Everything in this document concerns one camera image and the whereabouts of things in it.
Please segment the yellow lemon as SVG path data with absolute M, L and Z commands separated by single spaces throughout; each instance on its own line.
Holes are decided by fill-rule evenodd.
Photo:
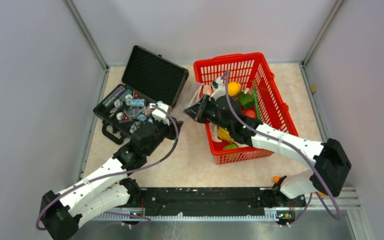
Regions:
M 235 97 L 241 92 L 242 85 L 238 82 L 232 81 L 227 84 L 227 93 L 230 97 Z

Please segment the red tomato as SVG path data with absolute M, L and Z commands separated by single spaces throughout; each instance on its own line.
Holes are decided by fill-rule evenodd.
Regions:
M 257 116 L 257 113 L 255 112 L 254 109 L 246 109 L 242 112 L 245 116 L 247 117 L 250 117 L 250 118 L 253 118 L 253 119 L 257 119 L 258 116 Z

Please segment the clear zip top bag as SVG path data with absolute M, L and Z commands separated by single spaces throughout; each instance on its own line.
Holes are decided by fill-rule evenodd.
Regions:
M 184 109 L 196 104 L 202 91 L 203 83 L 196 81 L 187 81 L 177 101 L 175 108 L 172 110 L 172 115 L 177 120 L 185 120 L 188 116 L 184 113 Z

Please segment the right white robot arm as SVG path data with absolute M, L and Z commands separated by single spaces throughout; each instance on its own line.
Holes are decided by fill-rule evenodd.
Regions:
M 273 200 L 279 206 L 287 206 L 293 198 L 313 192 L 338 197 L 352 168 L 338 140 L 313 141 L 275 129 L 244 115 L 231 97 L 214 100 L 205 94 L 183 112 L 197 123 L 212 123 L 227 130 L 236 143 L 268 150 L 306 166 L 306 171 L 281 178 L 273 192 Z

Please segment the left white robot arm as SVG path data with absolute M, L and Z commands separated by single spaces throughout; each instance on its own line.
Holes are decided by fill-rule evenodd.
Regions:
M 53 240 L 68 240 L 87 222 L 106 211 L 140 202 L 140 187 L 130 175 L 161 164 L 179 143 L 183 121 L 167 118 L 169 124 L 157 126 L 143 122 L 123 145 L 97 170 L 59 192 L 52 190 L 42 196 L 35 228 L 46 231 Z M 147 164 L 147 157 L 162 140 L 174 143 L 161 159 Z

